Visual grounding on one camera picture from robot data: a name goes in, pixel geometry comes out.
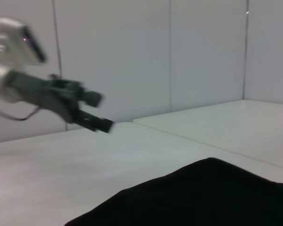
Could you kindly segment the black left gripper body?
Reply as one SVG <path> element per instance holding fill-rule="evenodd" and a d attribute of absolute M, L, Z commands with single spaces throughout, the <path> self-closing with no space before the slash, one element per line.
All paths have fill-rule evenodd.
<path fill-rule="evenodd" d="M 77 81 L 60 79 L 54 74 L 44 80 L 13 72 L 7 81 L 7 87 L 13 88 L 21 96 L 21 100 L 51 111 L 67 123 L 72 124 L 81 117 L 78 98 L 83 93 L 83 88 Z"/>

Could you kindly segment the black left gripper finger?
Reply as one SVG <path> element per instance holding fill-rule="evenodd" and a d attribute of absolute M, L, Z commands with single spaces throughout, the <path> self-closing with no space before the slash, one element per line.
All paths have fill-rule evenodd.
<path fill-rule="evenodd" d="M 77 96 L 78 100 L 85 102 L 89 106 L 99 106 L 103 95 L 101 93 L 89 90 L 82 90 Z"/>
<path fill-rule="evenodd" d="M 101 131 L 109 133 L 114 122 L 105 118 L 99 118 L 84 111 L 76 111 L 72 114 L 73 124 L 77 124 L 93 132 Z"/>

